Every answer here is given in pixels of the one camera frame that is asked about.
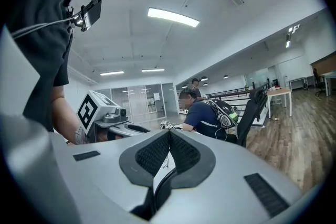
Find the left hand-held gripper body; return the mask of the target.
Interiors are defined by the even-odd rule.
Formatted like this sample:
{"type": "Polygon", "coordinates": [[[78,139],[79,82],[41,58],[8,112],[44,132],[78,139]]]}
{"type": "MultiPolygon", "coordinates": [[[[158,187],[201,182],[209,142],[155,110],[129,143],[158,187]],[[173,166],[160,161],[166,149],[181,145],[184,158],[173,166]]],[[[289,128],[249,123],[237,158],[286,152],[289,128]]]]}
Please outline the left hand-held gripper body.
{"type": "Polygon", "coordinates": [[[119,107],[106,95],[89,90],[78,111],[79,127],[76,129],[76,143],[89,143],[88,134],[94,121],[102,121],[107,113],[114,113],[119,107]]]}

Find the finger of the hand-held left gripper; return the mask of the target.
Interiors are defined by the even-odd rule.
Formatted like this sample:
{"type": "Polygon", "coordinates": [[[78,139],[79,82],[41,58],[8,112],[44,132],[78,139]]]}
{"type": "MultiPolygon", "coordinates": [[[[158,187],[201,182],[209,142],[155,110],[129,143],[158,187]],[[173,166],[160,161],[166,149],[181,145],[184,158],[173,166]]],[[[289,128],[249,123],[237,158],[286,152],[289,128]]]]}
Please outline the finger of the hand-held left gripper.
{"type": "Polygon", "coordinates": [[[127,130],[131,130],[131,131],[148,131],[149,129],[142,127],[140,125],[136,125],[130,122],[122,122],[120,124],[115,125],[115,127],[119,127],[121,128],[121,126],[123,126],[125,129],[127,130]]]}
{"type": "Polygon", "coordinates": [[[142,126],[112,126],[108,130],[108,139],[126,138],[147,132],[150,130],[142,126]]]}

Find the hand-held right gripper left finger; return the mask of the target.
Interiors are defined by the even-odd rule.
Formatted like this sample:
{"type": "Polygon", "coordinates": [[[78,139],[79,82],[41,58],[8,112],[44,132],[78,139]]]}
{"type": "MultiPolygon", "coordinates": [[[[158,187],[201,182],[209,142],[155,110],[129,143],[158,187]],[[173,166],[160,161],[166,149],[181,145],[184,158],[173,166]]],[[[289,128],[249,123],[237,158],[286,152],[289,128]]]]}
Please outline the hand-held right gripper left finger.
{"type": "Polygon", "coordinates": [[[155,210],[154,175],[169,148],[167,130],[117,141],[67,146],[50,135],[66,197],[62,223],[170,223],[171,206],[155,210]]]}

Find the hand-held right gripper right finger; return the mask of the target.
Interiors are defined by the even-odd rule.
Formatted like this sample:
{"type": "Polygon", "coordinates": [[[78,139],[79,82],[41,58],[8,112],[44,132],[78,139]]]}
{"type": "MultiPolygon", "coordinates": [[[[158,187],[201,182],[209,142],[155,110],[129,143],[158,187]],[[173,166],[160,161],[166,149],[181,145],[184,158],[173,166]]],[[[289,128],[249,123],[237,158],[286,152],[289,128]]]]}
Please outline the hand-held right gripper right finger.
{"type": "Polygon", "coordinates": [[[209,148],[216,161],[198,186],[171,191],[155,223],[270,223],[302,197],[291,179],[248,149],[196,133],[175,133],[209,148]]]}

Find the person's left hand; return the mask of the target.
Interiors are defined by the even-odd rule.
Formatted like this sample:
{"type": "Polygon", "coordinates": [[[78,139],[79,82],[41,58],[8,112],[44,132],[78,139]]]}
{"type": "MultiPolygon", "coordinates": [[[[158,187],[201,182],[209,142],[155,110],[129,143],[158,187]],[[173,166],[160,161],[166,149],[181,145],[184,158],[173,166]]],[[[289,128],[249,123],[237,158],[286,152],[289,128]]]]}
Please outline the person's left hand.
{"type": "Polygon", "coordinates": [[[121,138],[121,136],[111,133],[109,130],[103,130],[97,135],[98,142],[114,141],[121,138]]]}

